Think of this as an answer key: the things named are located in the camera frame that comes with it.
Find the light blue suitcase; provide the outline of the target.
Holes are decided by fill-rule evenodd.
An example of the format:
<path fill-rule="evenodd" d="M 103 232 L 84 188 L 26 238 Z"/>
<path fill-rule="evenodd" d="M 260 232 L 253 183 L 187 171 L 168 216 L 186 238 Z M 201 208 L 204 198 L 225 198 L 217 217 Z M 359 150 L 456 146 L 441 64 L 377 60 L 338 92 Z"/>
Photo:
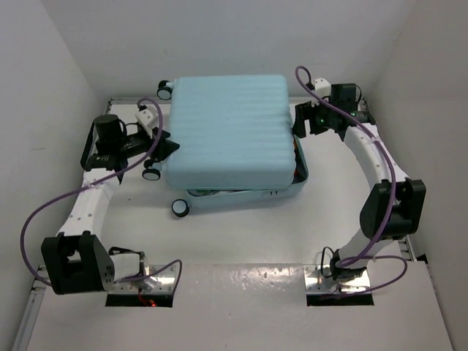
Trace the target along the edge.
<path fill-rule="evenodd" d="M 191 208 L 297 195 L 309 171 L 282 75 L 182 77 L 173 82 L 168 129 L 180 145 L 167 183 Z M 293 183 L 296 138 L 304 179 Z"/>

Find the orange garment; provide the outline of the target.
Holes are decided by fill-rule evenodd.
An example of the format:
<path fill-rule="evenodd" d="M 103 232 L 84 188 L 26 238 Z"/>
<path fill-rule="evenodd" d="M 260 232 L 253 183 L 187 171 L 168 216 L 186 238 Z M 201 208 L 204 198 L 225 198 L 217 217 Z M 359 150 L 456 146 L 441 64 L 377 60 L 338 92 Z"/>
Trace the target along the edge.
<path fill-rule="evenodd" d="M 302 158 L 301 158 L 299 148 L 298 148 L 298 143 L 295 137 L 293 138 L 293 145 L 294 145 L 294 153 L 295 153 L 295 172 L 294 172 L 293 183 L 298 184 L 302 182 L 304 179 L 304 170 L 303 170 Z"/>

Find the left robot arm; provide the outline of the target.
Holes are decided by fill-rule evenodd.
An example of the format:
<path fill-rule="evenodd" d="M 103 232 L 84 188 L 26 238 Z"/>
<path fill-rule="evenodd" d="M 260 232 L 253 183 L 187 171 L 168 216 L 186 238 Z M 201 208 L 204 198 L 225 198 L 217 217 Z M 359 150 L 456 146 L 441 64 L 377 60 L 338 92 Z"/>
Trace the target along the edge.
<path fill-rule="evenodd" d="M 49 285 L 57 295 L 107 292 L 116 282 L 143 278 L 142 251 L 106 249 L 101 239 L 110 201 L 132 169 L 129 159 L 146 161 L 166 135 L 158 112 L 141 110 L 136 120 L 132 134 L 115 114 L 92 122 L 80 161 L 83 183 L 73 192 L 75 204 L 57 234 L 41 245 Z"/>

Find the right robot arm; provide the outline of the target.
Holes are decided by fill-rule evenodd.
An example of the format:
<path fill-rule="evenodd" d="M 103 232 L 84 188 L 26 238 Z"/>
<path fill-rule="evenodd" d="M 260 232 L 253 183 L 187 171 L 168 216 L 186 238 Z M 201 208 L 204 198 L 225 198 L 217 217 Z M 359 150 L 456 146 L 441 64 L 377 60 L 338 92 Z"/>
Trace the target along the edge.
<path fill-rule="evenodd" d="M 411 179 L 380 140 L 373 117 L 358 109 L 353 85 L 309 84 L 313 98 L 289 106 L 281 75 L 185 77 L 163 80 L 156 91 L 171 103 L 169 128 L 178 150 L 165 164 L 166 180 L 184 192 L 173 213 L 298 194 L 309 172 L 300 141 L 334 131 L 354 153 L 370 193 L 360 227 L 334 251 L 329 276 L 360 276 L 390 241 L 414 233 L 426 186 Z"/>

